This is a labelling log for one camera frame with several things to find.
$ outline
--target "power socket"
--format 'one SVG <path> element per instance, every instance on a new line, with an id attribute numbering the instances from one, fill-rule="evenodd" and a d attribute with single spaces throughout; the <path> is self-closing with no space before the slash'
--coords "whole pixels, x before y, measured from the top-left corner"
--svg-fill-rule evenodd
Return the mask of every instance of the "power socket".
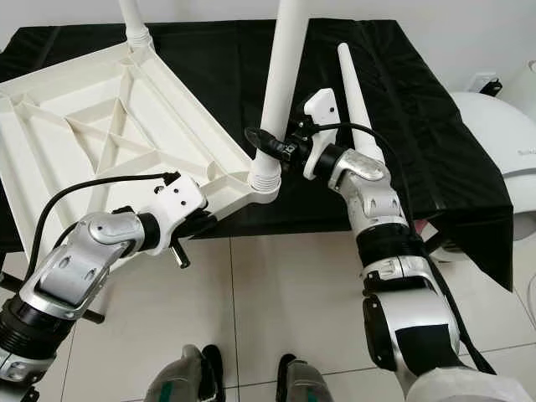
<path id="1" fill-rule="evenodd" d="M 489 82 L 495 79 L 498 79 L 497 73 L 490 73 L 490 72 L 484 72 L 484 73 L 476 73 L 473 77 L 471 82 L 466 88 L 467 92 L 480 92 L 482 88 Z"/>

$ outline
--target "tiled floor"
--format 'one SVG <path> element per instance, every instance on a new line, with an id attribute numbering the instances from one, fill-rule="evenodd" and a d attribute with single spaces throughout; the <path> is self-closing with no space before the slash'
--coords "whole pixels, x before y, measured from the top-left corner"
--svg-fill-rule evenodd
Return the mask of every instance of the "tiled floor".
<path id="1" fill-rule="evenodd" d="M 193 264 L 185 271 L 170 254 L 141 255 L 121 268 L 110 281 L 105 323 L 77 324 L 39 383 L 42 402 L 141 400 L 185 343 L 220 346 L 229 402 L 274 400 L 286 352 L 326 374 L 335 400 L 403 400 L 394 376 L 368 356 L 351 235 L 195 240 L 187 252 Z M 515 250 L 513 294 L 471 263 L 440 268 L 474 343 L 536 399 L 536 326 L 526 301 L 534 257 L 534 247 Z M 5 266 L 20 274 L 23 258 L 10 255 Z"/>

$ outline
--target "black tablecloth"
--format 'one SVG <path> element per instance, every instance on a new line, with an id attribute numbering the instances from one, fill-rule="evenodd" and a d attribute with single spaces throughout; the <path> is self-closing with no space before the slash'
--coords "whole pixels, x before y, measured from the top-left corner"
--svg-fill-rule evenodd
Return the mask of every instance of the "black tablecloth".
<path id="1" fill-rule="evenodd" d="M 157 52 L 251 156 L 243 128 L 258 126 L 274 21 L 149 24 Z M 0 81 L 125 40 L 119 24 L 21 28 L 0 54 Z M 446 90 L 395 21 L 314 19 L 294 104 L 335 90 L 348 120 L 337 45 L 347 42 L 368 113 L 402 157 L 416 218 L 429 219 L 501 285 L 512 286 L 512 205 L 501 174 L 463 125 Z M 351 144 L 349 131 L 338 142 Z M 387 163 L 392 165 L 389 154 Z M 392 169 L 399 188 L 399 172 Z M 0 192 L 0 248 L 19 246 Z M 324 183 L 284 173 L 279 198 L 249 205 L 207 236 L 349 229 L 344 202 Z"/>

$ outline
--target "white device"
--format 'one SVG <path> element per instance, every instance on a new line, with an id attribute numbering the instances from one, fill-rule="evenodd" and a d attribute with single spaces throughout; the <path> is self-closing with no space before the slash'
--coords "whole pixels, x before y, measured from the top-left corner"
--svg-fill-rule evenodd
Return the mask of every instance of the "white device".
<path id="1" fill-rule="evenodd" d="M 513 245 L 536 239 L 536 123 L 503 100 L 471 92 L 451 94 L 472 135 L 495 162 L 513 205 Z M 423 235 L 432 233 L 425 228 Z M 468 257 L 456 247 L 441 247 L 439 260 Z"/>

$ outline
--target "white tube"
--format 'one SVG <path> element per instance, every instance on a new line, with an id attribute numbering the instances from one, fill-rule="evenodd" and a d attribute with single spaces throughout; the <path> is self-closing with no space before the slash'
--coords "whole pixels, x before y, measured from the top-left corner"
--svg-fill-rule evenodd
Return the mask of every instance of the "white tube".
<path id="1" fill-rule="evenodd" d="M 278 140 L 282 140 L 285 136 L 309 23 L 308 11 L 307 0 L 281 0 L 279 3 L 265 103 L 260 121 L 260 128 Z M 257 191 L 263 193 L 278 191 L 281 185 L 279 161 L 257 150 L 251 163 L 248 181 Z"/>
<path id="2" fill-rule="evenodd" d="M 370 125 L 367 106 L 363 99 L 361 86 L 359 86 L 358 75 L 353 67 L 352 55 L 347 44 L 340 44 L 337 47 L 338 60 L 343 73 L 344 93 L 346 94 L 346 104 L 348 105 L 348 114 L 352 123 L 360 124 L 368 128 Z M 374 137 L 360 130 L 352 130 L 353 145 L 356 151 L 363 155 L 385 163 L 382 150 L 376 145 Z"/>
<path id="3" fill-rule="evenodd" d="M 121 13 L 126 25 L 126 40 L 132 50 L 151 46 L 152 36 L 149 34 L 149 29 L 145 26 L 142 20 L 142 14 L 137 6 L 136 0 L 119 0 Z"/>

